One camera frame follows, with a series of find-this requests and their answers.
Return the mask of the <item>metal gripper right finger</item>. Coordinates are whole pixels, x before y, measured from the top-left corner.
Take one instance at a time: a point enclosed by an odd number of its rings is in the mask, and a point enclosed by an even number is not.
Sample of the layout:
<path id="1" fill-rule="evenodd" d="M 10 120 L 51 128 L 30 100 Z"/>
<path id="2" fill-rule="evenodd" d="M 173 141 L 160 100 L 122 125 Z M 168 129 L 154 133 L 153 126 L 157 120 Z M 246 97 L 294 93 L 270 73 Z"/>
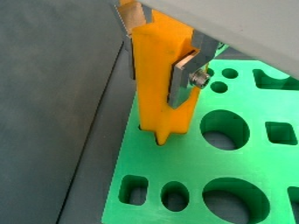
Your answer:
<path id="1" fill-rule="evenodd" d="M 168 105 L 177 109 L 188 100 L 192 87 L 205 88 L 210 76 L 202 71 L 220 54 L 220 42 L 197 30 L 192 31 L 190 50 L 172 65 Z"/>

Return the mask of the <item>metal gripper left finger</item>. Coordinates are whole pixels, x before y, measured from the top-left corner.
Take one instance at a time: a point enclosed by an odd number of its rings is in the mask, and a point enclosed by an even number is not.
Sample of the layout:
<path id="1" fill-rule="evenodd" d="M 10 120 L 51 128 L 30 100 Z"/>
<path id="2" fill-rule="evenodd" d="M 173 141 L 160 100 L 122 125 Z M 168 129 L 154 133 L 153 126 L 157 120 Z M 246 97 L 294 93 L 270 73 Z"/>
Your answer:
<path id="1" fill-rule="evenodd" d="M 132 30 L 152 22 L 152 9 L 137 0 L 112 0 L 112 11 L 121 30 L 124 48 L 128 53 L 129 77 L 136 78 Z"/>

